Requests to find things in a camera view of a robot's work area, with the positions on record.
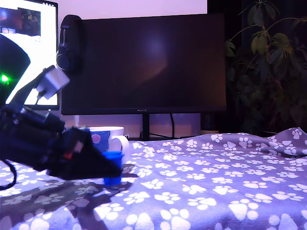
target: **houseplant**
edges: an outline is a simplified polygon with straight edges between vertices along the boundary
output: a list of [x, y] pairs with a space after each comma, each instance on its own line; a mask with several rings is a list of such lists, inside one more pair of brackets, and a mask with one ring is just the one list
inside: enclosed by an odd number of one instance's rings
[[[228, 107], [238, 120], [238, 131], [260, 135], [291, 127], [306, 127], [307, 49], [296, 38], [272, 28], [292, 20], [292, 28], [304, 18], [281, 18], [270, 1], [258, 0], [248, 11], [248, 27], [226, 41]], [[236, 49], [233, 39], [244, 30], [257, 28], [250, 46]]]

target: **electrical wire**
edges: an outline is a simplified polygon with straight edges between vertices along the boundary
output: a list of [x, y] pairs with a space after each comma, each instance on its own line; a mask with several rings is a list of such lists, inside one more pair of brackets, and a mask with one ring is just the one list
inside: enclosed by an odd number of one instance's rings
[[13, 182], [11, 182], [7, 185], [0, 185], [0, 191], [12, 188], [16, 184], [16, 181], [17, 181], [17, 171], [16, 171], [15, 167], [11, 163], [9, 163], [7, 160], [2, 160], [2, 161], [7, 166], [9, 166], [11, 172], [14, 174], [14, 179], [13, 179]]

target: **wall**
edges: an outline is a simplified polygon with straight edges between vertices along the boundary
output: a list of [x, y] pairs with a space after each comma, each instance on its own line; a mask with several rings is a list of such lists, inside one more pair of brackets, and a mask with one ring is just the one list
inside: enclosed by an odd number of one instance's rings
[[[160, 16], [173, 14], [207, 13], [207, 0], [53, 0], [59, 4], [59, 28], [67, 14], [82, 19]], [[75, 123], [74, 116], [62, 116], [68, 126]], [[199, 114], [175, 114], [175, 136], [194, 136], [200, 133]], [[125, 133], [138, 137], [142, 130], [141, 115], [80, 116], [79, 126], [123, 126]], [[151, 115], [150, 131], [170, 136], [169, 115]]]

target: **cable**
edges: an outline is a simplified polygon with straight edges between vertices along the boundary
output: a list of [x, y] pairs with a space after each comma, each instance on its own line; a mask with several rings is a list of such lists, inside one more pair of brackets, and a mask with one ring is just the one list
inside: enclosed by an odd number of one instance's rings
[[174, 123], [174, 119], [173, 119], [173, 114], [171, 115], [171, 121], [172, 121], [172, 138], [175, 138], [175, 123]]
[[14, 179], [13, 179], [13, 182], [9, 183], [8, 185], [0, 185], [0, 191], [12, 188], [16, 184], [16, 181], [17, 181], [17, 172], [16, 172], [15, 167], [11, 163], [9, 163], [7, 160], [2, 160], [2, 161], [7, 166], [9, 166], [11, 172], [14, 174]]

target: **bed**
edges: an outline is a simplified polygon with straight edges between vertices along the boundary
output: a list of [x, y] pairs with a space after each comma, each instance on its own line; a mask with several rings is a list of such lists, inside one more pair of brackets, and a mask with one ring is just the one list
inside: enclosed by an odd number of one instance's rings
[[[63, 181], [15, 163], [1, 230], [306, 230], [307, 134], [130, 142], [122, 183]], [[0, 183], [12, 181], [0, 163]]]

